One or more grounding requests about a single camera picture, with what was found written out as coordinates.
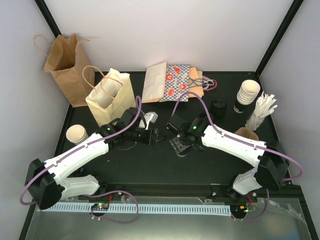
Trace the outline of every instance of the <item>black table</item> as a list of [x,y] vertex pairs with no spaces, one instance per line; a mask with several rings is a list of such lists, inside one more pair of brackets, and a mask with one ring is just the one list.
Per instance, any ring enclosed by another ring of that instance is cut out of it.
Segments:
[[[226,115],[214,122],[221,128],[234,133],[244,127],[246,120],[255,108],[252,103],[244,113],[236,113],[233,105],[241,83],[247,79],[257,80],[253,73],[219,74],[204,73],[206,77],[216,79],[216,89],[206,92],[202,98],[207,106],[218,96],[227,99]],[[142,95],[145,73],[130,75],[133,92]],[[175,102],[155,102],[142,105],[143,112],[156,112],[158,119],[154,128],[158,128],[166,136],[166,140],[155,146],[138,143],[130,150],[112,150],[97,157],[84,166],[89,173],[98,174],[107,183],[130,184],[229,184],[233,176],[245,173],[252,168],[243,160],[214,148],[205,148],[205,152],[192,150],[185,157],[178,157],[169,143],[175,135],[166,129],[166,122],[171,117]],[[181,102],[177,114],[192,122],[204,112],[196,98]],[[89,136],[98,129],[98,125],[88,107],[77,107],[72,111],[68,127],[80,124],[85,127]],[[256,134],[260,140],[269,142],[277,139],[270,118],[267,118],[258,128]],[[120,147],[127,149],[134,143],[126,143]],[[74,144],[63,140],[62,152],[74,147]]]

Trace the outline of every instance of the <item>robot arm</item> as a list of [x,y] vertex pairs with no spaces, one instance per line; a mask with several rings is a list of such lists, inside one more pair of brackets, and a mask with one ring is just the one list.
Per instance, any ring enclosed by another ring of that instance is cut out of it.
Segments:
[[[73,147],[69,151],[44,162],[41,162],[39,159],[32,161],[29,165],[25,185],[40,171],[52,164],[54,165],[54,167],[39,177],[28,189],[39,208],[42,210],[50,208],[63,198],[94,194],[100,187],[98,180],[94,176],[87,175],[72,178],[68,178],[68,176],[96,157],[104,155],[110,150],[123,145],[126,141],[153,146],[164,140],[164,137],[158,129],[143,129],[145,125],[148,127],[150,122],[154,123],[157,119],[157,115],[151,112],[147,113],[149,117],[146,119],[142,120],[144,116],[140,116],[136,123],[122,134],[98,141],[95,144],[89,144],[92,141],[104,138],[125,128],[131,123],[136,114],[137,109],[131,107],[123,113],[120,119],[115,119],[111,123],[101,126],[99,130],[93,133],[86,141]],[[84,146],[81,150],[74,152],[65,160],[57,163],[63,156],[81,146]]]
[[231,184],[232,189],[237,194],[246,195],[250,191],[262,187],[273,191],[280,189],[289,167],[286,159],[265,150],[247,146],[224,135],[254,146],[270,148],[283,153],[284,150],[279,142],[274,141],[267,144],[264,141],[255,141],[238,136],[218,127],[218,130],[222,132],[221,134],[209,125],[209,121],[204,118],[196,118],[192,123],[189,123],[176,114],[167,123],[167,129],[177,134],[175,138],[170,140],[170,143],[180,157],[184,157],[191,148],[203,152],[203,146],[206,146],[222,150],[250,164],[252,169],[236,176]]

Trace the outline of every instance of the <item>gray wall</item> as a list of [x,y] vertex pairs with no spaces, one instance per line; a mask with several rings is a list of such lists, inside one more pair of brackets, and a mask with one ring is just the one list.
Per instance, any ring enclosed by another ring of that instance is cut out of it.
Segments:
[[[268,94],[275,94],[276,129],[287,154],[305,176],[300,184],[320,235],[320,1],[305,0],[261,75]],[[297,168],[291,166],[291,175]]]
[[[35,2],[2,1],[0,11],[0,232],[1,239],[13,240],[29,209],[19,203],[28,165],[53,156],[68,102],[33,46],[36,34],[54,39]],[[49,50],[44,40],[39,45]]]
[[163,61],[255,71],[293,0],[46,0],[64,35],[104,71]]

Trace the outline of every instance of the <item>stack of paper cups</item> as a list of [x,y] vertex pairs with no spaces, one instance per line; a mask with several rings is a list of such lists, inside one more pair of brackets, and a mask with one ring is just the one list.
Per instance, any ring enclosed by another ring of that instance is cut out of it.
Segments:
[[236,95],[233,109],[237,113],[243,113],[247,106],[255,100],[259,91],[259,83],[254,80],[245,80]]
[[78,145],[88,138],[88,134],[86,129],[81,125],[73,125],[69,127],[69,129],[66,131],[66,138],[74,143],[75,145]]

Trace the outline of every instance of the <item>checkered gift bag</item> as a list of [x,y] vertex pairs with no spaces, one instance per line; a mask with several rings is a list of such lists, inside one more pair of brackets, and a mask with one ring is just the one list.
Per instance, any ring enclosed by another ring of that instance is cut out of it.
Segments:
[[[167,65],[163,97],[158,102],[177,101],[188,90],[189,65]],[[183,96],[181,101],[188,102],[188,95]]]

